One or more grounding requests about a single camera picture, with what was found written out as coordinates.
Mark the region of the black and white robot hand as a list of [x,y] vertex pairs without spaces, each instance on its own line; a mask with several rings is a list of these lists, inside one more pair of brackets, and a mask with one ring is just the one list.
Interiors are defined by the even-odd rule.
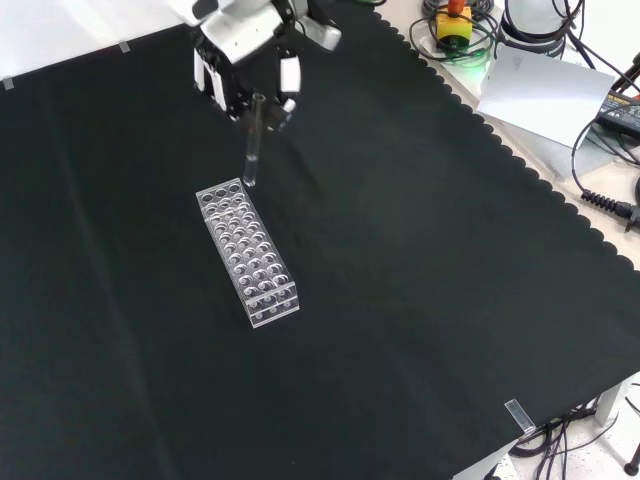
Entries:
[[189,22],[195,27],[195,87],[234,122],[249,116],[255,93],[240,80],[239,66],[276,46],[278,87],[264,117],[271,130],[284,128],[302,91],[300,59],[284,45],[289,31],[329,50],[340,39],[340,31],[314,1],[196,1]]

